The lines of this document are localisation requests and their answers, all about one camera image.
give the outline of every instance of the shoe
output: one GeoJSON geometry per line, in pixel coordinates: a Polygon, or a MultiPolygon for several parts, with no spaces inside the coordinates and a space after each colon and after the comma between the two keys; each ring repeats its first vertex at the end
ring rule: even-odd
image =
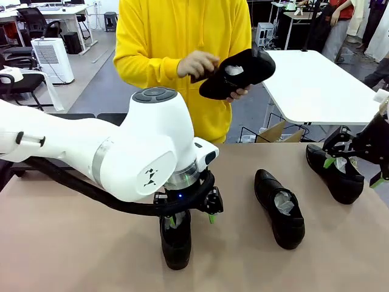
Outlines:
{"type": "Polygon", "coordinates": [[[209,99],[225,100],[231,92],[258,84],[270,78],[275,72],[275,63],[266,52],[258,52],[255,57],[251,49],[244,50],[225,59],[199,89],[200,95],[209,99]],[[227,73],[226,68],[233,66],[242,69],[240,73],[227,73]]]}
{"type": "Polygon", "coordinates": [[[284,249],[298,247],[305,235],[305,224],[296,196],[263,169],[259,169],[255,174],[255,196],[272,221],[273,234],[278,245],[284,249]],[[289,200],[294,205],[289,215],[282,213],[275,204],[276,196],[281,193],[289,195],[289,200]]]}
{"type": "Polygon", "coordinates": [[[166,264],[171,269],[184,269],[189,263],[191,251],[190,221],[189,211],[185,211],[185,217],[176,229],[167,228],[165,218],[159,218],[162,252],[166,264]]]}
{"type": "Polygon", "coordinates": [[[342,204],[353,204],[363,191],[365,178],[354,168],[347,159],[346,173],[331,164],[324,168],[326,153],[318,146],[309,144],[306,147],[306,160],[313,171],[324,180],[331,195],[342,204]]]}

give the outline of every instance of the beige tabletop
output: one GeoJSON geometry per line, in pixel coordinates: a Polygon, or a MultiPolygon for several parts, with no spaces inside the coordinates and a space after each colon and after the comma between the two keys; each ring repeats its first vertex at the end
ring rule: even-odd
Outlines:
{"type": "Polygon", "coordinates": [[[294,11],[293,12],[284,12],[284,14],[294,20],[310,20],[312,19],[312,16],[313,16],[313,12],[303,12],[303,15],[301,14],[298,14],[298,15],[294,15],[294,11]]]}
{"type": "Polygon", "coordinates": [[[157,218],[111,210],[37,173],[14,177],[0,194],[0,291],[388,291],[389,211],[372,190],[337,203],[308,167],[305,144],[220,150],[211,169],[225,212],[214,225],[192,212],[182,271],[164,263],[157,218]],[[260,168],[299,199],[306,236],[294,251],[276,244],[255,198],[260,168]]]}

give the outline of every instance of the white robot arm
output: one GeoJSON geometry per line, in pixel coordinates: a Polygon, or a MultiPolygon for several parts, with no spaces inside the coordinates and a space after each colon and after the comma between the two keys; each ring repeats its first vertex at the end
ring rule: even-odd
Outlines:
{"type": "Polygon", "coordinates": [[[120,127],[98,119],[65,120],[0,100],[0,159],[55,158],[124,202],[199,181],[219,155],[194,137],[181,95],[150,88],[131,97],[120,127]]]}

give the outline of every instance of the black cable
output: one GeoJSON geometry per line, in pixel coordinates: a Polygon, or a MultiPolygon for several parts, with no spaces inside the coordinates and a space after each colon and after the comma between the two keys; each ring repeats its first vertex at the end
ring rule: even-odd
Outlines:
{"type": "Polygon", "coordinates": [[[128,203],[120,201],[110,193],[72,176],[44,158],[30,157],[25,160],[24,163],[39,170],[57,183],[80,192],[95,201],[103,203],[111,209],[144,216],[168,217],[188,209],[193,209],[194,206],[205,200],[205,197],[209,194],[215,184],[215,177],[209,170],[206,170],[202,173],[204,182],[197,191],[192,193],[191,196],[188,196],[185,200],[164,205],[128,203]]]}

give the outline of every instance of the white desk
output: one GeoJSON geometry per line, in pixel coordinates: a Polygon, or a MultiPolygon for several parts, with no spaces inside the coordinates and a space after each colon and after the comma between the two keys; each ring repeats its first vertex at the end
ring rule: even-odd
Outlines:
{"type": "MultiPolygon", "coordinates": [[[[71,20],[75,23],[75,27],[77,28],[78,38],[80,39],[80,43],[83,47],[83,51],[80,53],[80,55],[85,54],[93,45],[95,45],[98,41],[93,39],[92,35],[92,29],[89,23],[88,18],[88,12],[86,9],[90,7],[91,5],[75,5],[75,6],[65,6],[60,7],[59,10],[54,11],[41,11],[41,13],[44,15],[46,19],[62,19],[62,20],[71,20]],[[88,23],[89,31],[91,33],[91,44],[86,45],[84,38],[81,33],[80,26],[78,25],[77,21],[77,14],[85,14],[86,22],[88,23]]],[[[11,11],[11,12],[0,12],[0,23],[6,23],[6,22],[14,22],[16,24],[16,28],[18,30],[18,35],[21,39],[21,42],[24,46],[23,37],[21,36],[19,26],[16,23],[16,17],[18,15],[17,10],[11,11]]]]}
{"type": "Polygon", "coordinates": [[[299,125],[366,125],[378,112],[375,92],[320,53],[267,52],[277,68],[263,82],[270,94],[264,125],[274,104],[288,122],[299,125]]]}

